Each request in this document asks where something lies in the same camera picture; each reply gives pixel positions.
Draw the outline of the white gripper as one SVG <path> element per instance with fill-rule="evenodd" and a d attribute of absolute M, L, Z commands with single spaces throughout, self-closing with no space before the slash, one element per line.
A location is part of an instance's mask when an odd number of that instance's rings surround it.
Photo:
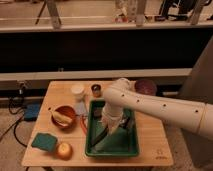
<path fill-rule="evenodd" d="M 119 127 L 122 117 L 123 117 L 122 112 L 119 112 L 115 116 L 112 116 L 111 114 L 103 111 L 101 117 L 102 126 L 108 128 L 109 134 L 113 134 Z"/>

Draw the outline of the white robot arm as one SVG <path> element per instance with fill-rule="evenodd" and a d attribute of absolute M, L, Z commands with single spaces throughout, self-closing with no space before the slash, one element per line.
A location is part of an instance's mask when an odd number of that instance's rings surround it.
<path fill-rule="evenodd" d="M 123 109 L 128 108 L 213 140 L 213 104 L 143 95 L 131 88 L 131 82 L 121 78 L 103 90 L 102 123 L 110 134 L 121 123 Z"/>

